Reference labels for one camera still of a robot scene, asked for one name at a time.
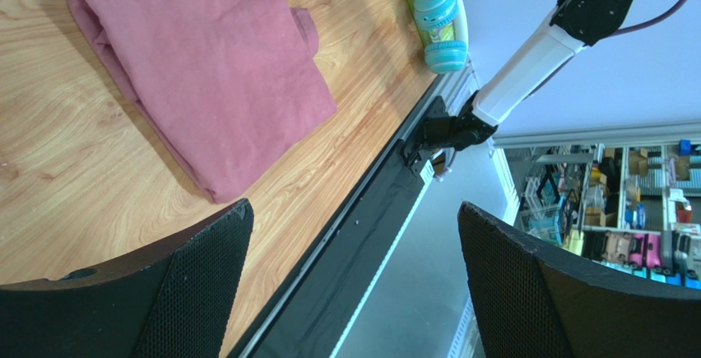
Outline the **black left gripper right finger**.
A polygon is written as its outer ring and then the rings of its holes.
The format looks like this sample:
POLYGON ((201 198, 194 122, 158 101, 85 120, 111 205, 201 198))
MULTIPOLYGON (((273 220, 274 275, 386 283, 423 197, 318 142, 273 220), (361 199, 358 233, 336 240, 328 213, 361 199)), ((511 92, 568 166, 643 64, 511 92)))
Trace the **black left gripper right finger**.
POLYGON ((699 291, 581 258, 469 202, 457 220, 488 357, 699 356, 699 291))

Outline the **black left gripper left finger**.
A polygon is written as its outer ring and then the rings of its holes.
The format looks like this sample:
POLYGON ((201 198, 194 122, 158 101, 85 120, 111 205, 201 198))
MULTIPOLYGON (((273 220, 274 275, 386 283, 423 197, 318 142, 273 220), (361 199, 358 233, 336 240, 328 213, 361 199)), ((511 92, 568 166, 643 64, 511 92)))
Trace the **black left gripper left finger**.
POLYGON ((60 279, 2 286, 2 356, 218 356, 253 220, 242 199, 60 279))

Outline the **dusty red t-shirt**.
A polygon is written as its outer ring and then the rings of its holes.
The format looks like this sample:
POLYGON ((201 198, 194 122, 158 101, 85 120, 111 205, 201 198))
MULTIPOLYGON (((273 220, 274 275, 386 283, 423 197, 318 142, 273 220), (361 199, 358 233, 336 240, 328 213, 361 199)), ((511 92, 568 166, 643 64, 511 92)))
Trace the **dusty red t-shirt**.
POLYGON ((286 0, 67 0, 123 96, 215 203, 337 109, 319 38, 286 0))

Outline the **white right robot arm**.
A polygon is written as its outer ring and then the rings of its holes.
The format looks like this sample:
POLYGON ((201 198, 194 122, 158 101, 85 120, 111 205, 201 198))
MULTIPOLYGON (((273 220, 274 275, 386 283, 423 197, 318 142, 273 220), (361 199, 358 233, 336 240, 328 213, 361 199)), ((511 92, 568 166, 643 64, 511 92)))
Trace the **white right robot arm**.
MULTIPOLYGON (((612 36, 623 25, 633 0, 558 0, 536 31, 461 108, 456 116, 425 120, 406 142, 404 157, 414 165, 430 151, 461 151, 492 137, 517 105, 569 60, 612 36)), ((422 30, 452 25, 455 38, 425 47, 431 72, 455 72, 467 63, 467 19, 463 0, 415 0, 422 30)))

